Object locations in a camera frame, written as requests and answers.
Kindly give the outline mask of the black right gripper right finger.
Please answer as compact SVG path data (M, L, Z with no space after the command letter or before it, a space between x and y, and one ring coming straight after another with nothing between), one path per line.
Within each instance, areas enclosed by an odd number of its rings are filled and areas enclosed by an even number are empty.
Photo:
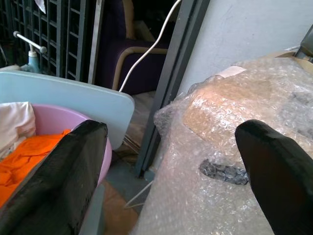
M259 120L235 131L251 189L276 235L313 233L313 160L293 139Z

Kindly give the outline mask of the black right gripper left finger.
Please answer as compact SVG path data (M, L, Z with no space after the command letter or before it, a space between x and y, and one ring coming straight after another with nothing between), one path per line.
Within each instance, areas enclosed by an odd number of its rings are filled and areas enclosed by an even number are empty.
M106 124L86 120L66 134L0 211L3 235L77 235L97 187Z

